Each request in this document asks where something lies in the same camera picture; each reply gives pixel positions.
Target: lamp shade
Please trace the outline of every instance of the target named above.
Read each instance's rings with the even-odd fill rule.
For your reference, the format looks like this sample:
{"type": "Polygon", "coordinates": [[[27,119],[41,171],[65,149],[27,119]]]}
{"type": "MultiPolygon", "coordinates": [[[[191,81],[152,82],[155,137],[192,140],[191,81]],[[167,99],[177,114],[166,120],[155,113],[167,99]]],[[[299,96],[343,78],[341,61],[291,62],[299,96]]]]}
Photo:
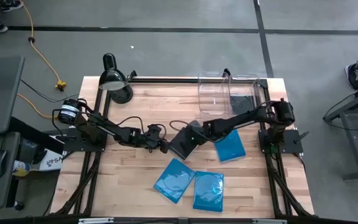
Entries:
{"type": "Polygon", "coordinates": [[[104,72],[99,79],[99,88],[107,90],[110,98],[116,103],[127,103],[133,97],[133,90],[128,85],[127,77],[117,68],[113,54],[103,55],[104,72]]]}

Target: wooden table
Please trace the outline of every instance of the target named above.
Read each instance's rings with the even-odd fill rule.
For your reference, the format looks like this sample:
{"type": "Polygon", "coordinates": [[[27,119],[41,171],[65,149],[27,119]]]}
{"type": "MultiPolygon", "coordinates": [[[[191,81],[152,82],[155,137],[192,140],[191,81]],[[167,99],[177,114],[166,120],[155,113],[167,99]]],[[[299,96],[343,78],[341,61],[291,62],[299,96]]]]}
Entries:
{"type": "MultiPolygon", "coordinates": [[[[99,77],[84,77],[80,98],[93,108],[99,77]]],[[[269,78],[271,100],[287,99],[284,81],[269,78]]],[[[197,84],[142,83],[131,84],[133,99],[110,105],[109,119],[117,123],[128,116],[140,116],[144,125],[162,123],[167,127],[167,140],[177,131],[169,121],[180,119],[190,122],[199,116],[197,84]]],[[[140,127],[137,119],[123,125],[140,127]]],[[[272,199],[267,177],[266,161],[260,152],[257,137],[258,124],[239,129],[246,149],[246,158],[220,163],[211,142],[199,146],[185,161],[193,170],[224,174],[224,208],[222,213],[193,209],[194,181],[177,204],[157,192],[153,185],[168,163],[175,157],[172,152],[159,150],[149,153],[145,149],[121,146],[112,137],[102,154],[92,216],[109,217],[191,217],[191,218],[270,218],[273,217],[272,199]]],[[[64,160],[57,183],[51,212],[57,211],[70,198],[78,185],[83,152],[73,153],[64,160]]],[[[297,157],[283,154],[287,184],[304,208],[313,213],[303,166],[297,157]]],[[[278,190],[280,208],[284,211],[282,193],[278,190]]]]}

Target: concrete floor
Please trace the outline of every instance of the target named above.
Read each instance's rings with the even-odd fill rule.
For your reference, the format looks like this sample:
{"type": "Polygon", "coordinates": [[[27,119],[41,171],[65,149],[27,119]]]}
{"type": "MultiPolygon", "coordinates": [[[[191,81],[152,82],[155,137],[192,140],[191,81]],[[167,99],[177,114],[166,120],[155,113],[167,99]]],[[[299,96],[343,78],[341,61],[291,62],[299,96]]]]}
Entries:
{"type": "MultiPolygon", "coordinates": [[[[233,73],[284,78],[295,108],[296,126],[302,132],[310,132],[303,147],[316,214],[358,221],[358,180],[343,182],[341,178],[357,169],[345,132],[327,126],[321,119],[331,105],[353,92],[343,68],[358,60],[358,35],[298,32],[358,30],[358,1],[259,3],[265,29],[285,29],[289,34],[265,36],[245,33],[249,30],[228,31],[261,28],[253,0],[28,0],[27,7],[37,26],[212,28],[225,33],[36,31],[36,46],[68,83],[64,93],[53,89],[56,79],[30,47],[29,31],[0,34],[0,57],[24,56],[22,78],[56,99],[78,93],[83,76],[100,75],[101,58],[106,52],[116,55],[119,68],[126,74],[137,70],[144,76],[195,76],[201,70],[228,67],[233,73]],[[266,62],[269,66],[269,58],[272,73],[265,67],[266,62]]],[[[29,25],[24,10],[0,17],[12,26],[29,25]]],[[[39,100],[26,86],[21,86],[19,92],[39,100]]],[[[49,113],[60,103],[43,101],[37,107],[49,113]]],[[[14,116],[40,130],[53,129],[49,120],[38,116],[22,99],[16,101],[14,116]]],[[[30,193],[24,198],[25,210],[5,209],[0,211],[0,217],[43,214],[56,178],[57,173],[34,175],[34,180],[22,184],[22,191],[30,193]]]]}

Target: blue case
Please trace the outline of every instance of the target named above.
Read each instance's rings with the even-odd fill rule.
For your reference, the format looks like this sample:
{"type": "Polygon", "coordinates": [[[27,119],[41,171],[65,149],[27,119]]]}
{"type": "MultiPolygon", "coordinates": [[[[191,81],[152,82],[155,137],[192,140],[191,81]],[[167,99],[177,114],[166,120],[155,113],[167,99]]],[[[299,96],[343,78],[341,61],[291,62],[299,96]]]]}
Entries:
{"type": "Polygon", "coordinates": [[[172,202],[178,203],[189,186],[195,172],[177,159],[172,159],[167,168],[154,184],[154,188],[172,202]]]}
{"type": "Polygon", "coordinates": [[[193,208],[213,212],[223,211],[223,174],[196,172],[193,208]]]}
{"type": "Polygon", "coordinates": [[[236,129],[221,142],[215,143],[215,148],[221,162],[246,156],[246,150],[236,129]]]}

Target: black desk lamp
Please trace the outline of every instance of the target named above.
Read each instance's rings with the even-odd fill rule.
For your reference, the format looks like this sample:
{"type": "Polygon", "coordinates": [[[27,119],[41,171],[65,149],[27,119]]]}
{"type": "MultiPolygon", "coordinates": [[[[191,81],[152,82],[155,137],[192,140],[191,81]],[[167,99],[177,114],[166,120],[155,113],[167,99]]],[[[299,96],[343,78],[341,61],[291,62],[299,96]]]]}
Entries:
{"type": "Polygon", "coordinates": [[[127,103],[132,99],[134,92],[128,85],[127,77],[117,69],[116,58],[113,54],[103,55],[104,72],[99,79],[99,88],[108,90],[110,98],[116,103],[127,103]]]}

